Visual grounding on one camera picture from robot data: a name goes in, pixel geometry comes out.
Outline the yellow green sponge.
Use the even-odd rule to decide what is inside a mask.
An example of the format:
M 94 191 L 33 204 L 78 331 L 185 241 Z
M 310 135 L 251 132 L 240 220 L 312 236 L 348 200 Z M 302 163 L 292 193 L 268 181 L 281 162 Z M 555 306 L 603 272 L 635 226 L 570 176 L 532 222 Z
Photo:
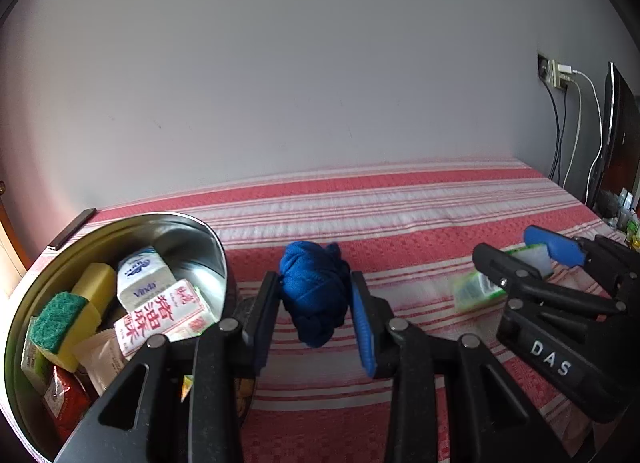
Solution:
M 75 346 L 96 333 L 100 323 L 101 315 L 87 298 L 61 292 L 36 318 L 30 339 L 53 365 L 74 373 L 79 365 Z

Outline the clutter on side table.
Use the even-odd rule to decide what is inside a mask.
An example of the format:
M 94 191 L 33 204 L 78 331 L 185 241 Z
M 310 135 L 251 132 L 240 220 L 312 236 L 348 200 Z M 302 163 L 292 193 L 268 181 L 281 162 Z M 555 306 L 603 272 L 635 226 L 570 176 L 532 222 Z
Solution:
M 634 195 L 626 188 L 618 194 L 604 190 L 598 195 L 597 210 L 608 226 L 623 232 L 631 249 L 639 251 L 639 215 L 631 207 L 633 198 Z

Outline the round metal tin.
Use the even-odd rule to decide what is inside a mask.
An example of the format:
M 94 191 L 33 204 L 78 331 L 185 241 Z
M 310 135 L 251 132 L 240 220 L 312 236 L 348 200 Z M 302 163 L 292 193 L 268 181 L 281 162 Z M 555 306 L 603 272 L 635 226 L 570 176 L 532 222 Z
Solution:
M 114 220 L 32 269 L 1 307 L 1 413 L 32 460 L 53 461 L 63 444 L 42 400 L 48 385 L 29 379 L 21 367 L 32 320 L 56 294 L 78 293 L 98 313 L 96 330 L 109 329 L 127 313 L 118 298 L 120 267 L 142 249 L 154 249 L 160 257 L 162 277 L 188 280 L 215 318 L 229 316 L 238 301 L 216 232 L 203 220 L 175 212 Z

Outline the red shiny snack packet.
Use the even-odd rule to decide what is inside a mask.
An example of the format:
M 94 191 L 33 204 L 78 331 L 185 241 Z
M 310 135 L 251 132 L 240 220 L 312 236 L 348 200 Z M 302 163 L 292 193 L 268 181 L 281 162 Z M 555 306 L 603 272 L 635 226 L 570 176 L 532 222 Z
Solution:
M 43 403 L 58 438 L 65 443 L 89 410 L 92 400 L 73 373 L 55 365 Z

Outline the dark bed headboard strip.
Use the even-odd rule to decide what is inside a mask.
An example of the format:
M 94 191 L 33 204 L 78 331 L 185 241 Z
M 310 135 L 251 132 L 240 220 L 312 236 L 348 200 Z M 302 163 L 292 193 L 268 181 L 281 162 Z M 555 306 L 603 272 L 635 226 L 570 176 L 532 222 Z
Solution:
M 84 209 L 73 220 L 71 220 L 48 244 L 49 249 L 58 251 L 70 241 L 75 233 L 85 226 L 86 223 L 96 215 L 96 208 Z

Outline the green tissue pack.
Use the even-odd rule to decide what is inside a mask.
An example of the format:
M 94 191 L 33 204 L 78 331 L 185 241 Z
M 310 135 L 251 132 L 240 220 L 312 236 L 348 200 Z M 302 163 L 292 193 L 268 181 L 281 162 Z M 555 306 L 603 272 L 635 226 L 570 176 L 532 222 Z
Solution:
M 43 396 L 50 384 L 52 377 L 51 362 L 38 350 L 36 344 L 32 342 L 32 329 L 34 328 L 36 317 L 30 317 L 22 349 L 20 367 L 28 382 L 32 384 L 34 390 Z
M 472 253 L 475 269 L 454 283 L 454 307 L 461 313 L 486 307 L 506 296 L 512 275 L 518 270 L 531 272 L 544 280 L 553 273 L 547 246 L 535 244 L 519 249 L 496 249 L 480 243 Z

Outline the blue cloth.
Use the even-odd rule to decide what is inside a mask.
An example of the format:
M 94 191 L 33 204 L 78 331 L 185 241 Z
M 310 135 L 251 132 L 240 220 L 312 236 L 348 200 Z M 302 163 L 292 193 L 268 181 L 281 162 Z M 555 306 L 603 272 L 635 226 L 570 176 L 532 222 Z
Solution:
M 299 341 L 326 345 L 350 303 L 350 267 L 338 244 L 290 243 L 280 261 L 280 293 Z

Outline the red white striped bedsheet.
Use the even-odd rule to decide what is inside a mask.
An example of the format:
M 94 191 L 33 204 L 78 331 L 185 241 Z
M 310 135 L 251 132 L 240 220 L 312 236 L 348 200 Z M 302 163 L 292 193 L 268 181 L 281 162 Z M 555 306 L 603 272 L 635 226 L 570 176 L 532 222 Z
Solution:
M 296 240 L 335 242 L 371 291 L 427 332 L 473 332 L 520 383 L 576 452 L 590 424 L 574 405 L 495 338 L 500 308 L 454 308 L 451 288 L 472 267 L 475 244 L 510 249 L 538 225 L 572 237 L 610 228 L 576 198 L 517 160 L 419 162 L 236 183 L 101 212 L 94 224 L 179 211 L 212 227 L 238 290 L 256 293 Z M 378 462 L 384 454 L 390 384 L 363 372 L 354 331 L 343 325 L 311 349 L 288 315 L 278 319 L 268 365 L 243 427 L 250 462 Z

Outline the yellow cookie packet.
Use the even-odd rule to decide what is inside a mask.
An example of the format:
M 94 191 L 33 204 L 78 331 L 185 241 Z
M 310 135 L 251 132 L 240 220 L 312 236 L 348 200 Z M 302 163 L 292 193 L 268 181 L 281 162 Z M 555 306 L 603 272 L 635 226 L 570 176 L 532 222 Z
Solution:
M 185 401 L 186 398 L 189 396 L 192 386 L 193 386 L 193 376 L 192 375 L 183 376 L 182 386 L 181 386 L 181 401 Z

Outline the green tissue pack in tin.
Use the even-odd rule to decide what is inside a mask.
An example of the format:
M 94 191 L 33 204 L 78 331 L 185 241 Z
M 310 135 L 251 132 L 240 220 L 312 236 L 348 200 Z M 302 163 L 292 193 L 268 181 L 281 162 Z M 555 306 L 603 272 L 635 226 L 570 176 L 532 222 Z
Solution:
M 30 317 L 22 349 L 20 367 L 28 382 L 32 384 L 34 390 L 43 396 L 50 384 L 52 377 L 51 362 L 38 350 L 36 344 L 32 342 L 32 329 L 34 328 L 36 317 Z

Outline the wall power socket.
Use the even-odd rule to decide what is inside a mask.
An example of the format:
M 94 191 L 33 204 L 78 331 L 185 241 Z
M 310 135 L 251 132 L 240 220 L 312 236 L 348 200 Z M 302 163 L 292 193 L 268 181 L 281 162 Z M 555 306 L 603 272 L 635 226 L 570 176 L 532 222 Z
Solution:
M 567 90 L 569 82 L 573 81 L 574 68 L 569 64 L 560 64 L 542 53 L 537 54 L 538 78 L 548 87 L 555 90 Z

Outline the beige snack packet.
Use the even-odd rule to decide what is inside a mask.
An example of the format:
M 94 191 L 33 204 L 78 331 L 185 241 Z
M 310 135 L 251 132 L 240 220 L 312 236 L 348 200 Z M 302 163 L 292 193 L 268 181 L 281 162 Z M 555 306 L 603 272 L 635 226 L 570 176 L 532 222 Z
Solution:
M 107 329 L 85 339 L 73 348 L 73 355 L 82 365 L 99 396 L 113 383 L 127 365 L 122 356 L 114 329 Z

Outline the white red text box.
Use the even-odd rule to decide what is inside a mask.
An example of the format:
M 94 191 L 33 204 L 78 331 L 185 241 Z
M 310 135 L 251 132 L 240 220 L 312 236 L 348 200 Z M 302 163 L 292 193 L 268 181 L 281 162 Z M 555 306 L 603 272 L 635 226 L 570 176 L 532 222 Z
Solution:
M 130 360 L 154 335 L 182 341 L 202 334 L 215 322 L 200 291 L 182 279 L 117 320 L 114 331 L 122 356 Z

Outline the black monitor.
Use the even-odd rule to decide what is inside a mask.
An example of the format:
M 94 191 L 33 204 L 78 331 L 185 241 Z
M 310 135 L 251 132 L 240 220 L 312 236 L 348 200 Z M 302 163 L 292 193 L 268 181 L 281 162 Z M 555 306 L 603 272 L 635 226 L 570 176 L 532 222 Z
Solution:
M 608 63 L 602 116 L 603 147 L 590 176 L 587 205 L 601 212 L 608 194 L 627 190 L 634 196 L 634 208 L 639 188 L 639 96 L 613 61 Z

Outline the white blue milk carton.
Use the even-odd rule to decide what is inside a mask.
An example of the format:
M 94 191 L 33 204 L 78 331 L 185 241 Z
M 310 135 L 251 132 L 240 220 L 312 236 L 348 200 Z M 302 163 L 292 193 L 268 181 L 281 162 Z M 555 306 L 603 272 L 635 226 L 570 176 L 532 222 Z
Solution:
M 128 313 L 177 282 L 153 246 L 129 255 L 118 265 L 116 296 Z

